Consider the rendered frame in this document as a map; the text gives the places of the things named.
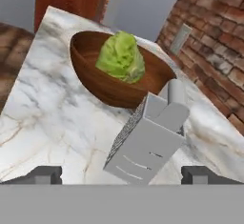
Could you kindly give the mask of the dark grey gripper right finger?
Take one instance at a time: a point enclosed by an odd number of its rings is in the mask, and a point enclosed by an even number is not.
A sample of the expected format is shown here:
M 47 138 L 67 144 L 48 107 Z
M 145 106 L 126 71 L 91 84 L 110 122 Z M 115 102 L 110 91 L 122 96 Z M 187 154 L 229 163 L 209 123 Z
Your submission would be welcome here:
M 217 175 L 205 166 L 183 166 L 181 168 L 182 184 L 194 185 L 194 184 L 205 184 L 205 185 L 230 185 L 237 184 L 240 182 L 232 180 L 230 178 Z

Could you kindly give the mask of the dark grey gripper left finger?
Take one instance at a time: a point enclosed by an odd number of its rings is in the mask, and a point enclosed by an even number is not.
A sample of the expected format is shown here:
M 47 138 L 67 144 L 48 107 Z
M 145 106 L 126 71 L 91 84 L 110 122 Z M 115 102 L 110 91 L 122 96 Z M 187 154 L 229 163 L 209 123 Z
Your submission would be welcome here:
M 38 166 L 26 175 L 3 181 L 3 184 L 37 184 L 37 185 L 61 185 L 61 166 Z

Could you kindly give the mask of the grey box cheese grater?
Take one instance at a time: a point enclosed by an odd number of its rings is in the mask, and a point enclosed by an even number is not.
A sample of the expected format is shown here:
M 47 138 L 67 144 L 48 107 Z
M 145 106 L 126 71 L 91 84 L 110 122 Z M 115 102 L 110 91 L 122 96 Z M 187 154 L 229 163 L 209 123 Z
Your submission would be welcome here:
M 131 184 L 149 184 L 185 141 L 189 114 L 180 80 L 167 82 L 158 95 L 148 93 L 114 139 L 104 170 Z

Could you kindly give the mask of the brown wooden salad bowl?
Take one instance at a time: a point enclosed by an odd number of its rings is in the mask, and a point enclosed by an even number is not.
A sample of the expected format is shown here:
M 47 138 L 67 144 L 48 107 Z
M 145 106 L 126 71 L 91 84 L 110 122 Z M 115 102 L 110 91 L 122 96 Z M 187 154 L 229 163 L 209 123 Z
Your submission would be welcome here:
M 136 109 L 148 92 L 159 94 L 168 81 L 176 78 L 173 69 L 151 51 L 139 46 L 146 72 L 136 83 L 129 84 L 99 70 L 95 63 L 110 34 L 80 31 L 71 37 L 70 56 L 74 71 L 83 86 L 106 105 Z

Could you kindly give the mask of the grey fridge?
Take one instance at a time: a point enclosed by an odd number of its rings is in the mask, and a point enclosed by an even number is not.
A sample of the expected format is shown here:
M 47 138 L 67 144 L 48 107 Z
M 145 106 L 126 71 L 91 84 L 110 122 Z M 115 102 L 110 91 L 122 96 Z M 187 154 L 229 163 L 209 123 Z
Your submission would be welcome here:
M 176 0 L 109 0 L 102 23 L 155 41 Z

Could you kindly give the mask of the green lettuce head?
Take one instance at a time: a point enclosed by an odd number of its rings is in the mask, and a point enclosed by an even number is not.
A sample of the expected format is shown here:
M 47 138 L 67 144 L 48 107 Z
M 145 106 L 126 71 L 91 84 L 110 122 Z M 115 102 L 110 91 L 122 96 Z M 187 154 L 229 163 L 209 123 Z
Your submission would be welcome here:
M 145 61 L 136 39 L 120 31 L 103 44 L 95 66 L 107 75 L 126 83 L 135 83 L 145 74 Z

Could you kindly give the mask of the grey appliance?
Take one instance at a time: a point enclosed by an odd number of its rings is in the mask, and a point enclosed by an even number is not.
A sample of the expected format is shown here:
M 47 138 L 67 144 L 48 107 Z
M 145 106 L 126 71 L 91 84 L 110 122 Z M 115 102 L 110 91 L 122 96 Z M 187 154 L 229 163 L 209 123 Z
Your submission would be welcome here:
M 0 22 L 33 32 L 35 0 L 0 0 Z

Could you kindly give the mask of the grey wall socket plate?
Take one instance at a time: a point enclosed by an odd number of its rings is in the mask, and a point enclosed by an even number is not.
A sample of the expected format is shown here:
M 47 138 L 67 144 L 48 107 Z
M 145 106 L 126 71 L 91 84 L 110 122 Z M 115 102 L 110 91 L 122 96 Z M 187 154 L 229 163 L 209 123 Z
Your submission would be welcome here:
M 181 48 L 183 47 L 184 43 L 187 41 L 191 32 L 192 32 L 192 28 L 186 25 L 185 23 L 183 23 L 170 46 L 170 51 L 174 55 L 179 54 Z

